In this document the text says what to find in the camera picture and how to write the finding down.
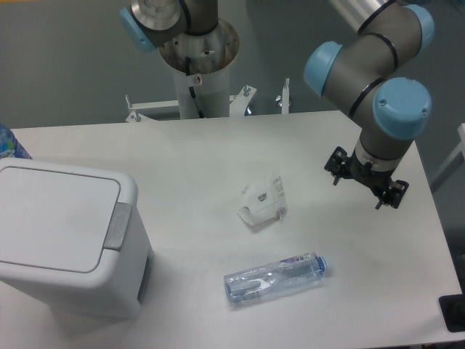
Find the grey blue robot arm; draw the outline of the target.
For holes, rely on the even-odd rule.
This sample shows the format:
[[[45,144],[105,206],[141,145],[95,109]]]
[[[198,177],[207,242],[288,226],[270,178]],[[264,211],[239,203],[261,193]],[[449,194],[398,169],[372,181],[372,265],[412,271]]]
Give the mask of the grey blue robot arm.
[[[434,37],[434,21],[419,5],[396,1],[334,1],[357,40],[321,44],[304,66],[304,80],[333,103],[361,133],[352,153],[337,148],[325,165],[335,180],[369,188],[380,205],[398,208],[408,183],[393,180],[411,143],[422,133],[432,99],[418,81],[395,71]],[[235,29],[216,1],[132,1],[123,27],[144,52],[157,50],[172,69],[182,119],[242,116],[230,98],[229,69],[239,50]]]

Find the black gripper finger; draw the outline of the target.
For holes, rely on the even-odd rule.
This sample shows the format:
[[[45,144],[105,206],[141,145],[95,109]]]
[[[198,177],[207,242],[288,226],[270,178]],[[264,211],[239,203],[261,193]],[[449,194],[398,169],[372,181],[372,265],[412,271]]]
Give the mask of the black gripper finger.
[[[340,179],[351,178],[350,161],[351,158],[347,155],[345,149],[337,146],[324,166],[324,170],[333,177],[333,185],[337,185]]]
[[[390,206],[397,209],[408,190],[409,183],[403,180],[388,179],[379,187],[375,187],[374,195],[378,198],[378,203],[375,209],[380,209],[381,206]]]

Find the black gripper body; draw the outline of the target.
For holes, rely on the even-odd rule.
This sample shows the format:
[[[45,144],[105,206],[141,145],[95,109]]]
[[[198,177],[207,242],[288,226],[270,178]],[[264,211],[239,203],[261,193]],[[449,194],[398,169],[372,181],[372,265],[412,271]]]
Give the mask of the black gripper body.
[[[390,196],[392,194],[392,173],[397,168],[397,160],[381,160],[363,158],[365,153],[353,151],[346,164],[346,179],[369,188],[374,196]]]

